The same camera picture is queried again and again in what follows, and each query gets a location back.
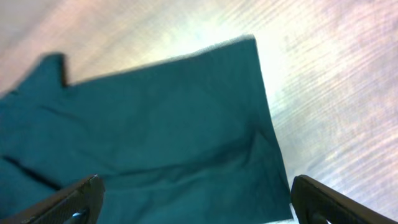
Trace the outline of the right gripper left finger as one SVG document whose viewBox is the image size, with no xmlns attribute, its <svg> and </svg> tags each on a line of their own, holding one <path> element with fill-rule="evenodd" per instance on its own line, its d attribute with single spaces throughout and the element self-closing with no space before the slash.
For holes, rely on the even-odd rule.
<svg viewBox="0 0 398 224">
<path fill-rule="evenodd" d="M 1 220 L 1 224 L 96 224 L 105 187 L 98 175 L 86 177 L 39 203 Z"/>
</svg>

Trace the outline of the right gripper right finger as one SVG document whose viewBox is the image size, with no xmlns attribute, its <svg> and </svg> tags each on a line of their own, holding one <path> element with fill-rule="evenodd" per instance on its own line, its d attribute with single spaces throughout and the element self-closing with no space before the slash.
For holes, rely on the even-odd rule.
<svg viewBox="0 0 398 224">
<path fill-rule="evenodd" d="M 291 202 L 300 224 L 397 224 L 307 175 L 294 178 Z"/>
</svg>

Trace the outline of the black t-shirt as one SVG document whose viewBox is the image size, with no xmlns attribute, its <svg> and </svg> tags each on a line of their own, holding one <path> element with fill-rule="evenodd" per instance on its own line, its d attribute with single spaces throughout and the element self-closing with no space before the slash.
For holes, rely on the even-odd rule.
<svg viewBox="0 0 398 224">
<path fill-rule="evenodd" d="M 100 223 L 269 223 L 290 190 L 256 41 L 64 84 L 44 57 L 1 99 L 1 217 L 96 174 Z"/>
</svg>

